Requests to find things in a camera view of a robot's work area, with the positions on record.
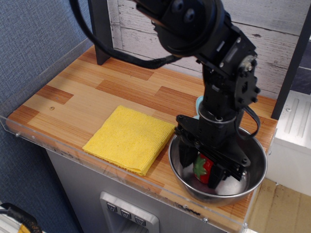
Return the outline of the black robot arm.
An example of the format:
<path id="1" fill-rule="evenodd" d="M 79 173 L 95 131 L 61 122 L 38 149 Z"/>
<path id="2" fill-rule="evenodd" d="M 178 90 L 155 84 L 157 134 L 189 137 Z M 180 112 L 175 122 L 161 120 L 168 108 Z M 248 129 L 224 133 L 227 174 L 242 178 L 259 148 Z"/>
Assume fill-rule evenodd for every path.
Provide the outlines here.
<path id="1" fill-rule="evenodd" d="M 206 157 L 204 183 L 212 189 L 229 176 L 240 180 L 251 163 L 236 141 L 239 126 L 244 113 L 258 120 L 249 107 L 260 92 L 254 44 L 219 0 L 138 0 L 137 9 L 153 21 L 166 51 L 193 56 L 203 67 L 199 118 L 176 118 L 180 164 L 196 166 L 199 156 Z"/>

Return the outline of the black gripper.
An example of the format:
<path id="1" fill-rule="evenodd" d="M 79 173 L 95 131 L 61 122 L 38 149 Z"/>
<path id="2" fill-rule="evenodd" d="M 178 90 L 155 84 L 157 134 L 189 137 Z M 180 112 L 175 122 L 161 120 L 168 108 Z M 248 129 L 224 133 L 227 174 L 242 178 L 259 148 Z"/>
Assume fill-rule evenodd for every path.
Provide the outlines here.
<path id="1" fill-rule="evenodd" d="M 209 188 L 216 188 L 230 176 L 241 181 L 251 164 L 237 142 L 242 116 L 243 112 L 229 118 L 213 115 L 198 119 L 178 115 L 176 118 L 180 164 L 182 167 L 193 166 L 199 153 L 213 161 L 207 184 Z"/>

